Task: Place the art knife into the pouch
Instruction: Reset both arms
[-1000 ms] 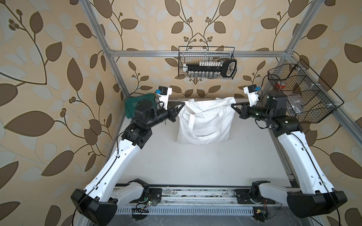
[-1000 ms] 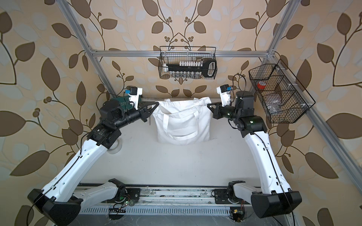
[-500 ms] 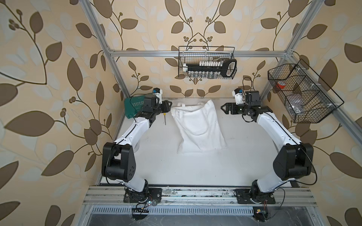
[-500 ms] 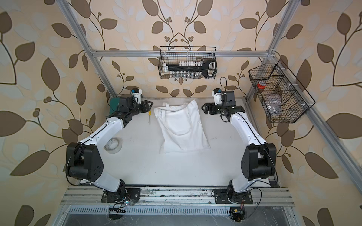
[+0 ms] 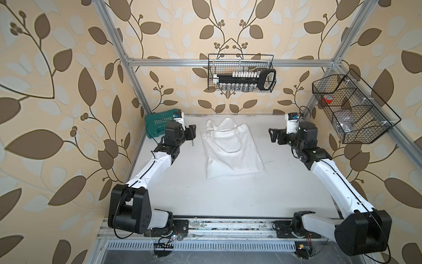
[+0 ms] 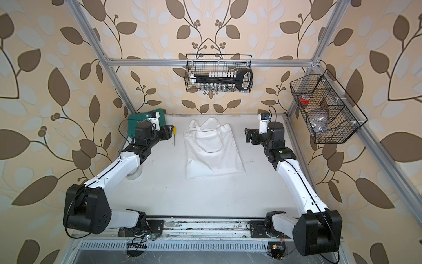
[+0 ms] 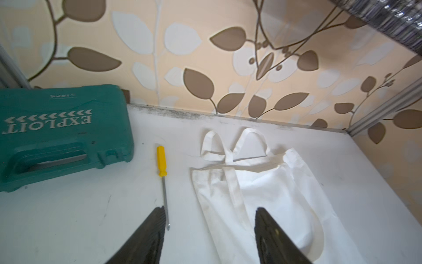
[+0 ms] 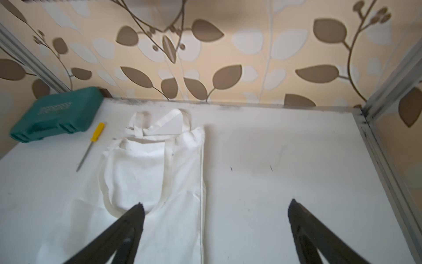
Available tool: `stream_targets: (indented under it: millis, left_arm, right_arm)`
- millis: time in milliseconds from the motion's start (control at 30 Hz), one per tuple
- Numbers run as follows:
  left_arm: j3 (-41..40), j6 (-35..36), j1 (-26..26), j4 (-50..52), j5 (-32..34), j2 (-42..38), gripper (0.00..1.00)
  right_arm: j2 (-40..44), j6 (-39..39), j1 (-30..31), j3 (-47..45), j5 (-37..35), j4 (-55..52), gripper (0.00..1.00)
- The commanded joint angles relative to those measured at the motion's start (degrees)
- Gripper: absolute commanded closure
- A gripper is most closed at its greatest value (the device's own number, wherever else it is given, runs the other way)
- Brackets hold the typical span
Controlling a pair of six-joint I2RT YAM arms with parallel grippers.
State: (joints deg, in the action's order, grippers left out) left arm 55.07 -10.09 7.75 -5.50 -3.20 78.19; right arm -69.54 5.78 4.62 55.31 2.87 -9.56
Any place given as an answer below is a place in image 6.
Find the white printed tote pouch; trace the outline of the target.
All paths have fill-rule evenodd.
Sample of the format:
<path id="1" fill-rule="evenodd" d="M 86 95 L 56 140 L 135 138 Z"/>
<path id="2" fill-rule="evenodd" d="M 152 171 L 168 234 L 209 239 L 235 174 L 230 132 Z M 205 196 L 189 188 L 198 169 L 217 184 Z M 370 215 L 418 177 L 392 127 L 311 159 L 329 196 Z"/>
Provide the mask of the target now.
<path id="1" fill-rule="evenodd" d="M 186 179 L 245 173 L 230 124 L 211 117 L 200 124 L 192 120 L 184 133 Z"/>

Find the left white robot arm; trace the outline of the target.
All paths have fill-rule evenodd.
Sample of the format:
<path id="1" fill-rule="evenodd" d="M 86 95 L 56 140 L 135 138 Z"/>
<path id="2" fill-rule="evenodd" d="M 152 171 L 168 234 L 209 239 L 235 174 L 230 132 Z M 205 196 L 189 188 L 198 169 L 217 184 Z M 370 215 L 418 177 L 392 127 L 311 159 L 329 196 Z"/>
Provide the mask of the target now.
<path id="1" fill-rule="evenodd" d="M 173 134 L 172 124 L 161 126 L 157 121 L 139 123 L 132 142 L 114 162 L 87 182 L 69 187 L 65 197 L 64 228 L 87 235 L 123 228 L 131 230 L 135 236 L 142 236 L 148 230 L 146 214 L 132 209 L 112 210 L 108 198 L 123 179 L 138 177 L 152 147 L 171 139 Z"/>

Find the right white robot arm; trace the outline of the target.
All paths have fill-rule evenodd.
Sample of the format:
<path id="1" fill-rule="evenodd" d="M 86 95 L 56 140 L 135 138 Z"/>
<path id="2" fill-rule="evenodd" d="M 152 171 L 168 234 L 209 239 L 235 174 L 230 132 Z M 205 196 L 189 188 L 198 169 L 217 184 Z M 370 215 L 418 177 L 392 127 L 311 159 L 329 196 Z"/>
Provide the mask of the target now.
<path id="1" fill-rule="evenodd" d="M 297 204 L 299 218 L 285 211 L 268 212 L 264 225 L 272 237 L 291 238 L 302 256 L 338 252 L 342 217 L 330 210 L 313 190 L 302 173 L 294 152 L 286 146 L 284 125 L 280 122 L 260 122 L 258 129 L 245 129 L 246 142 L 262 145 L 273 168 L 282 176 Z"/>

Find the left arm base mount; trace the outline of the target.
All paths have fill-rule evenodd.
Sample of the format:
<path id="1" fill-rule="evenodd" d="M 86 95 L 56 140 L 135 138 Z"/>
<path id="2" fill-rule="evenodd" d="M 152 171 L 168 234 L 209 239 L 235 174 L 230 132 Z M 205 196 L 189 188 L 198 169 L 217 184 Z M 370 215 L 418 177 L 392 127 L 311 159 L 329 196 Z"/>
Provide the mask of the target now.
<path id="1" fill-rule="evenodd" d="M 163 220 L 139 220 L 138 224 L 133 228 L 120 228 L 118 237 L 156 240 L 162 235 L 163 228 Z"/>

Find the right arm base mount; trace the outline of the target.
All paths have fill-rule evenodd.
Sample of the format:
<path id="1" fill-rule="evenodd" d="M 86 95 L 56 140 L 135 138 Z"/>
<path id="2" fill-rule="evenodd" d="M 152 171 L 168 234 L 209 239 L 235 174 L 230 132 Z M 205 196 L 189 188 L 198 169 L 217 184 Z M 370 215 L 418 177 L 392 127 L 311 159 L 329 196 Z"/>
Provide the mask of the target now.
<path id="1" fill-rule="evenodd" d="M 282 238 L 290 238 L 289 236 L 286 236 L 285 234 L 272 230 L 270 227 L 268 227 L 265 223 L 265 221 L 260 220 L 253 220 L 249 221 L 246 224 L 246 228 L 248 231 L 250 231 L 250 236 L 253 239 L 282 239 Z"/>

